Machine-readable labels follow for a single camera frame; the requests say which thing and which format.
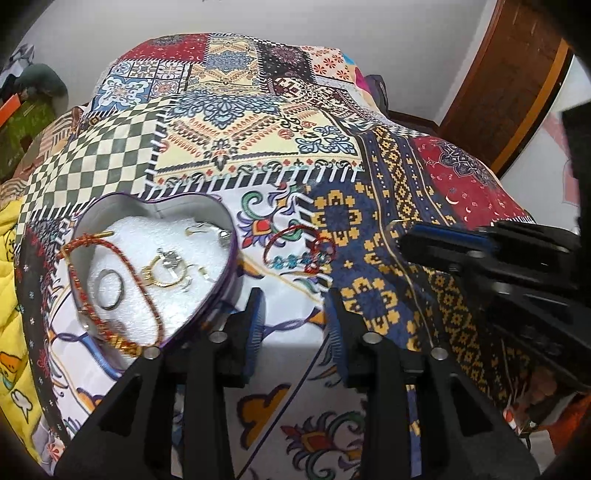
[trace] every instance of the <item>white wall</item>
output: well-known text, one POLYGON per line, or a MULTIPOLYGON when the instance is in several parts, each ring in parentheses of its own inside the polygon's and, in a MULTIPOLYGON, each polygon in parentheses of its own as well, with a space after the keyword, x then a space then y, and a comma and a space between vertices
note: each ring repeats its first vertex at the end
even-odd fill
POLYGON ((441 104, 441 107, 435 117, 435 123, 437 125, 441 125, 441 122, 443 122, 443 119, 445 118, 447 111, 451 107, 454 99, 456 98, 457 93, 460 90, 460 87, 462 86, 462 83, 464 83, 464 79, 466 78, 466 75, 468 74, 468 71, 472 66, 472 62, 474 61, 474 58, 478 53, 480 44, 482 44, 482 40, 484 39, 484 35, 486 33, 486 30, 488 29, 488 25, 491 23, 491 18, 492 14, 495 11, 496 3, 497 0, 486 0, 486 5, 480 15, 480 20, 478 22, 478 25, 476 26, 476 31, 474 32, 472 41, 468 46, 466 56, 464 57, 464 60, 460 65, 460 69, 458 70, 457 75, 454 78, 452 86, 449 89, 449 92, 445 97, 445 100, 441 104))
MULTIPOLYGON (((574 58, 550 113, 560 115, 589 99, 591 82, 579 60, 574 58)), ((503 175, 501 183, 538 223, 572 230, 579 208, 564 201, 563 173, 567 162, 567 153, 542 126, 503 175)))
POLYGON ((160 35, 230 31, 337 47, 380 73, 391 109, 434 119, 488 0, 55 0, 24 41, 87 102, 106 65, 160 35))

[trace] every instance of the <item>white foam insert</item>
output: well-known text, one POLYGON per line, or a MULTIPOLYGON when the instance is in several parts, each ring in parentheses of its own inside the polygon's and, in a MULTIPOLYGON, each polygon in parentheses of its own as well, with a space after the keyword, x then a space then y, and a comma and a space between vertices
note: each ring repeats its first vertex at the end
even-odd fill
MULTIPOLYGON (((218 230, 204 228, 205 233, 186 236, 185 229, 192 225, 195 225, 192 218, 167 222, 148 217, 125 217, 106 228, 115 232, 106 240, 121 249, 140 277, 142 267, 150 264, 159 248, 165 252, 174 250, 187 265, 197 265, 189 268, 188 275, 191 276, 192 282, 187 291, 183 291, 181 284, 168 288, 154 285, 146 287, 164 322, 165 339, 172 336, 192 317, 213 288, 212 282, 217 281, 228 263, 229 250, 220 245, 217 239, 218 230), (205 267, 212 282, 207 281, 199 273, 199 267, 205 267)), ((168 283, 174 280, 161 261, 152 271, 160 281, 168 283)), ((182 270, 177 267, 175 272, 180 274, 182 270)), ((105 247, 97 246, 88 278, 86 291, 102 319, 121 322, 126 331, 125 336, 134 342, 144 345, 155 342, 158 330, 154 316, 131 273, 117 255, 105 247), (115 270, 121 275, 125 290, 119 306, 109 312, 101 309, 94 298, 95 280, 105 268, 115 270)), ((107 275, 97 291, 101 303, 113 303, 119 285, 120 282, 115 275, 107 275)))

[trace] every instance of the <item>orange box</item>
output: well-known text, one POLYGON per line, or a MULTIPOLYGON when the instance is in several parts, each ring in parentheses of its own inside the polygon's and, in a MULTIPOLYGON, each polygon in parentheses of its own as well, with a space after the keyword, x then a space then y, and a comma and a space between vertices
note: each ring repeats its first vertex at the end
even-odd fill
POLYGON ((6 120, 8 120, 20 106, 21 101, 18 99, 18 95, 14 94, 0 107, 0 127, 4 125, 6 120))

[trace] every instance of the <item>patchwork quilt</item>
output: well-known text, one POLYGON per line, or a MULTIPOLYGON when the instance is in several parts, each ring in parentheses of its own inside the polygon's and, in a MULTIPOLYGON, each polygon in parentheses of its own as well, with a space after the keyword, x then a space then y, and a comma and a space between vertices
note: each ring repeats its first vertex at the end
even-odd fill
MULTIPOLYGON (((64 150, 29 178, 17 226, 19 308, 43 410, 34 441, 48 471, 122 374, 80 327, 56 258, 77 216, 110 192, 202 192, 233 215, 243 291, 232 307, 242 309, 255 286, 267 299, 256 373, 226 395, 237 478, 358 477, 365 399, 344 388, 332 362, 323 314, 331 286, 399 346, 420 349, 429 336, 449 343, 499 411, 519 395, 528 358, 477 327, 454 279, 405 262, 395 240, 414 222, 473 229, 533 220, 477 159, 384 117, 340 50, 170 35, 125 53, 95 91, 64 150), (316 275, 262 260, 269 239, 294 223, 337 245, 316 275)), ((271 254, 304 251, 312 240, 290 232, 271 254)), ((418 475, 412 385, 408 395, 418 475)))

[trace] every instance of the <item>red string bracelet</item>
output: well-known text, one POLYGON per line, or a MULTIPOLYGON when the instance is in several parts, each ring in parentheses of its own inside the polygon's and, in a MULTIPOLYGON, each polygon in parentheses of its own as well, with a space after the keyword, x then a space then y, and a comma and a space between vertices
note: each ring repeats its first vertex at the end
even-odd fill
POLYGON ((304 271, 306 273, 315 274, 320 271, 320 267, 322 265, 333 261, 335 256, 336 244, 331 238, 321 236, 318 231, 312 227, 298 224, 291 225, 288 228, 273 235, 263 251, 262 259, 267 267, 275 268, 276 270, 280 270, 286 266, 287 268, 295 268, 298 264, 304 264, 304 271), (273 244, 283 235, 294 230, 305 230, 307 232, 311 232, 314 235, 315 240, 312 244, 310 252, 305 252, 301 257, 298 257, 294 254, 289 255, 287 258, 277 256, 273 259, 273 261, 269 261, 267 259, 267 255, 273 244), (320 246, 323 243, 329 243, 330 248, 321 249, 320 246))
POLYGON ((134 357, 140 356, 145 347, 153 346, 153 345, 140 345, 139 343, 128 340, 128 339, 122 337, 121 335, 111 331, 109 329, 109 324, 97 315, 94 307, 92 306, 92 304, 90 303, 90 301, 88 299, 88 295, 84 292, 84 289, 82 289, 82 284, 80 282, 80 279, 78 278, 76 269, 74 269, 74 266, 70 262, 71 251, 75 250, 78 247, 82 247, 82 246, 88 247, 89 245, 102 245, 103 247, 108 248, 115 255, 117 255, 121 259, 121 261, 125 264, 125 266, 129 270, 129 272, 131 273, 131 275, 135 281, 135 284, 140 289, 142 295, 144 296, 146 303, 148 304, 148 307, 150 308, 152 314, 154 315, 156 325, 158 326, 157 338, 156 338, 156 342, 154 345, 159 346, 162 343, 162 340, 164 338, 164 323, 162 321, 162 318, 160 317, 158 309, 156 308, 156 305, 152 301, 150 294, 146 291, 144 285, 142 284, 140 277, 135 272, 135 269, 133 268, 130 261, 127 259, 127 257, 124 255, 124 253, 118 247, 116 247, 114 244, 112 244, 111 242, 108 242, 107 240, 104 240, 102 238, 103 236, 107 236, 107 235, 105 235, 106 233, 109 233, 112 235, 112 232, 99 233, 97 235, 89 235, 88 233, 85 233, 81 237, 71 240, 68 244, 65 244, 60 249, 60 252, 58 253, 57 258, 58 259, 63 258, 66 261, 66 265, 68 267, 68 272, 70 273, 70 276, 74 282, 74 286, 75 286, 76 290, 78 291, 78 294, 80 295, 80 299, 82 301, 82 313, 87 314, 90 317, 92 323, 95 324, 101 337, 103 337, 107 341, 108 344, 110 344, 111 346, 113 346, 117 350, 122 351, 123 353, 126 353, 126 354, 128 354, 130 356, 134 356, 134 357))

